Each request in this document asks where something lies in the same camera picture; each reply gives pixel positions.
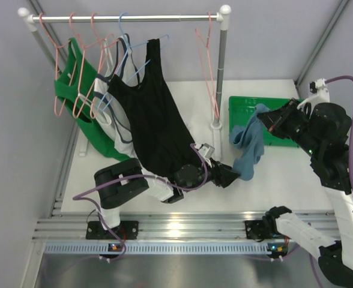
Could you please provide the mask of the blue tank top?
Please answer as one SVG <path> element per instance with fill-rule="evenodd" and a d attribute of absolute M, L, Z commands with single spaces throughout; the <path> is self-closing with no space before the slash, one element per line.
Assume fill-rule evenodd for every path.
<path fill-rule="evenodd" d="M 258 118 L 261 113 L 269 112 L 264 104 L 257 104 L 254 112 L 245 126 L 234 125 L 229 135 L 230 143 L 242 150 L 242 156 L 234 160 L 232 169 L 243 181 L 249 181 L 254 176 L 254 165 L 258 164 L 264 155 L 264 125 Z"/>

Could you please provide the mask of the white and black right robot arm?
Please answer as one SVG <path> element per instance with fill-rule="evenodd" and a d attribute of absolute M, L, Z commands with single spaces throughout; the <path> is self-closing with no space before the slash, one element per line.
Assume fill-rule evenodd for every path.
<path fill-rule="evenodd" d="M 340 239 L 323 235 L 285 206 L 265 213 L 262 239 L 287 236 L 314 257 L 327 280 L 353 287 L 353 150 L 346 144 L 352 119 L 334 103 L 289 100 L 279 109 L 258 115 L 269 133 L 291 139 L 310 156 L 310 166 L 333 206 Z"/>

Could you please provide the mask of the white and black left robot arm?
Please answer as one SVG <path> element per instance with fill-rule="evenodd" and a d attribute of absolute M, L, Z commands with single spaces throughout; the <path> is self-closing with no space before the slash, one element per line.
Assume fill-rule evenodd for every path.
<path fill-rule="evenodd" d="M 171 181 L 155 175 L 145 177 L 134 158 L 101 169 L 94 175 L 100 199 L 100 212 L 97 221 L 88 223 L 86 239 L 112 239 L 116 236 L 123 239 L 135 239 L 131 229 L 137 228 L 135 221 L 121 221 L 120 207 L 144 193 L 162 203 L 172 204 L 184 198 L 184 192 L 197 190 L 206 182 L 226 188 L 240 174 L 228 165 L 210 158 L 196 167 L 186 164 L 174 173 Z"/>

